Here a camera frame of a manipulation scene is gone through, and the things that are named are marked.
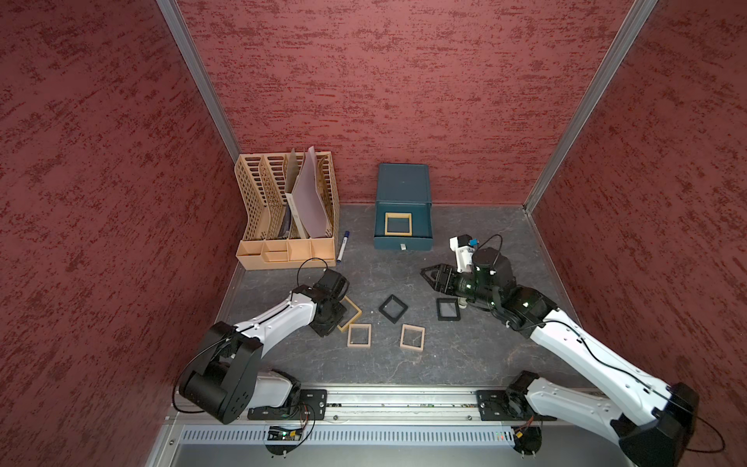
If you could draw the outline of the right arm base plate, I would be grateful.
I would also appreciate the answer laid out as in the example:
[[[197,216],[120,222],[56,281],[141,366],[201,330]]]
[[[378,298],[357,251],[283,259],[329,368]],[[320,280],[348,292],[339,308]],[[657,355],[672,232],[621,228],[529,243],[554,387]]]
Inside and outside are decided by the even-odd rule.
[[[521,393],[509,390],[478,390],[477,407],[482,421],[526,422],[556,421],[552,416],[537,414]]]

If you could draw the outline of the pink brooch box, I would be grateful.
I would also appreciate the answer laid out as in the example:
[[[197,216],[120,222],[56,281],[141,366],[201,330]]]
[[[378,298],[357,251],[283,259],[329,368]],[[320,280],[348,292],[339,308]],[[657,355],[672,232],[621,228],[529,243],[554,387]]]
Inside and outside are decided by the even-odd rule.
[[[373,325],[369,323],[354,323],[348,327],[347,342],[348,348],[370,349],[372,347]]]
[[[425,346],[426,329],[424,327],[404,324],[401,330],[400,348],[422,352]]]

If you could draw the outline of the blue white marker pen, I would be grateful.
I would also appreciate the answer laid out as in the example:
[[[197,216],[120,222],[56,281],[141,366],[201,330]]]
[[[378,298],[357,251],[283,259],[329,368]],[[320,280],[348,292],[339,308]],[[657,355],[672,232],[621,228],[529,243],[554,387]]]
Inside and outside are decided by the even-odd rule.
[[[337,256],[337,264],[340,264],[342,262],[342,258],[344,258],[344,251],[346,250],[348,239],[350,237],[350,231],[345,231],[344,236],[342,237],[342,243],[340,244],[340,249],[338,250],[338,256]]]

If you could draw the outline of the yellow brooch box diamond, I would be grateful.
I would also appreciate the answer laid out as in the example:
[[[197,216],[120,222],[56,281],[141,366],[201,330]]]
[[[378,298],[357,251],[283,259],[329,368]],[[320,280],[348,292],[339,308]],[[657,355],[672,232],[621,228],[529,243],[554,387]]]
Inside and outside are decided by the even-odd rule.
[[[358,321],[362,316],[363,311],[348,296],[344,297],[342,305],[344,306],[344,315],[342,316],[340,323],[338,323],[338,330],[345,333],[348,331],[351,324],[355,324]]]

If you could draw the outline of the tan plastic file organizer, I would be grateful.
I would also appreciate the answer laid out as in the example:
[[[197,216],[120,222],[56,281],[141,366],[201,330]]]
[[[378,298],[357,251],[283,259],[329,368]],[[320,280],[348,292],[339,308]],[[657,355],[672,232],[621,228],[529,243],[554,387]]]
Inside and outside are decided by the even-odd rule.
[[[242,154],[235,177],[247,213],[247,225],[237,247],[237,260],[247,272],[290,270],[304,265],[336,266],[340,240],[340,200],[333,153],[316,154],[317,190],[331,226],[324,237],[304,239],[294,222],[284,230],[288,211],[286,175],[289,153]]]

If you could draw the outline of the black brooch box diamond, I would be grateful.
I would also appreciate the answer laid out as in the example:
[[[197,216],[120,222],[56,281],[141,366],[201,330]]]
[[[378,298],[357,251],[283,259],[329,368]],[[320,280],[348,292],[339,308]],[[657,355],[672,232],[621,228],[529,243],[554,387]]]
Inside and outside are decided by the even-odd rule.
[[[390,295],[379,306],[379,312],[391,323],[396,324],[408,311],[409,306],[395,295]]]

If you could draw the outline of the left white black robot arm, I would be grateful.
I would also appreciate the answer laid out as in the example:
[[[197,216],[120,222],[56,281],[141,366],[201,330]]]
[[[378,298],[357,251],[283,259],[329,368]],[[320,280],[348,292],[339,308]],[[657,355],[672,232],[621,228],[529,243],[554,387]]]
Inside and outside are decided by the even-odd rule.
[[[280,304],[248,321],[210,327],[200,349],[178,375],[173,396],[180,395],[223,424],[249,408],[279,408],[294,386],[278,372],[262,372],[263,357],[303,327],[318,327],[323,337],[342,320],[347,288],[299,286]]]

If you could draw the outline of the pink brooch box right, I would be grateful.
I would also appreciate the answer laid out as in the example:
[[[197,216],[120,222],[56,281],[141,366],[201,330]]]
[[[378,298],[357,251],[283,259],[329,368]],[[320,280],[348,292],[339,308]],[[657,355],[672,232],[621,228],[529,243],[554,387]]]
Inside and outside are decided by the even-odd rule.
[[[424,327],[404,324],[401,330],[400,348],[422,352],[425,346],[426,329]]]

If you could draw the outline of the teal drawer cabinet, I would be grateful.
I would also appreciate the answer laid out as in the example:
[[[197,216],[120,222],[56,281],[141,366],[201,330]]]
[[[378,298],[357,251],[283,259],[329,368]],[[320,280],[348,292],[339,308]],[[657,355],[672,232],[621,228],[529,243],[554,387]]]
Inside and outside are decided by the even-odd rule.
[[[428,165],[381,163],[377,173],[375,201],[386,204],[431,204]]]

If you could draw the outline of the pink brooch box left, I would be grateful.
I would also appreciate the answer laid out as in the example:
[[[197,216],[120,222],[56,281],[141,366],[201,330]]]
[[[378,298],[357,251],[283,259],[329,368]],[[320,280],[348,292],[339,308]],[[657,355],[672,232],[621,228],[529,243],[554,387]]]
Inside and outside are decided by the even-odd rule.
[[[348,327],[347,342],[348,348],[370,349],[372,347],[373,325],[369,323],[354,323]]]

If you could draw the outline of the aluminium mounting rail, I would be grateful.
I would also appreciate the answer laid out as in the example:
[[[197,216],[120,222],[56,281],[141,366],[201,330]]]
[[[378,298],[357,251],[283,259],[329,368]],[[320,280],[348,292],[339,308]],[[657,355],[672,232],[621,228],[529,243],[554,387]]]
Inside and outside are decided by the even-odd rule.
[[[537,412],[542,416],[552,416],[556,421],[526,422],[482,421],[477,407],[478,390],[501,390],[490,387],[468,386],[402,386],[402,385],[345,385],[310,384],[303,389],[325,389],[328,391],[325,418],[328,423],[424,423],[424,424],[467,424],[493,423],[507,426],[525,424],[540,425],[550,422],[576,424],[585,418],[598,420],[608,416],[616,420],[622,414],[620,409],[595,391],[575,392],[570,389],[543,386],[546,394],[538,401],[545,406]],[[247,411],[241,413],[240,421],[265,421],[290,424],[290,420],[249,420]]]

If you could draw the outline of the yellow brooch box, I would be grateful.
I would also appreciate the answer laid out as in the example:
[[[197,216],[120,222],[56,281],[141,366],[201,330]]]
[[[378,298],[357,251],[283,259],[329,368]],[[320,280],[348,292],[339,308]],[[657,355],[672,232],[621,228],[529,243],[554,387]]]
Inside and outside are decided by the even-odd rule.
[[[410,212],[385,213],[384,234],[387,237],[411,237],[413,233],[414,224]]]

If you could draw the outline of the black brooch box right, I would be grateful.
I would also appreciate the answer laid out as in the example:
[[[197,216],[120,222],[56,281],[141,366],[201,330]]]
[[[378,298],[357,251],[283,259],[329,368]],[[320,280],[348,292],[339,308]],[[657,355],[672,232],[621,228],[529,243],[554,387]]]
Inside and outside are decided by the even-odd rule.
[[[439,321],[455,322],[461,320],[461,311],[457,299],[439,298],[436,300],[436,306]]]

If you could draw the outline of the teal top drawer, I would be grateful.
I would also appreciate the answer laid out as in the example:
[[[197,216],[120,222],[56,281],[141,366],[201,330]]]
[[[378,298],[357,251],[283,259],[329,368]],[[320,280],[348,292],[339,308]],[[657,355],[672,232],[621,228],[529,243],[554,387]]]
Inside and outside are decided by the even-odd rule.
[[[431,204],[375,205],[375,235],[377,250],[430,251],[433,248]]]

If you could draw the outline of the pink folder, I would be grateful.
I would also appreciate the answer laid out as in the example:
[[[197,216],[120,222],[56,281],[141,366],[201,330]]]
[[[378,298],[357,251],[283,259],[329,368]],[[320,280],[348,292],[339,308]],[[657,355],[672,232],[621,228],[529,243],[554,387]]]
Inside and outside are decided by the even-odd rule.
[[[313,146],[305,152],[291,198],[307,236],[312,239],[327,237],[330,222],[317,188],[317,155]]]

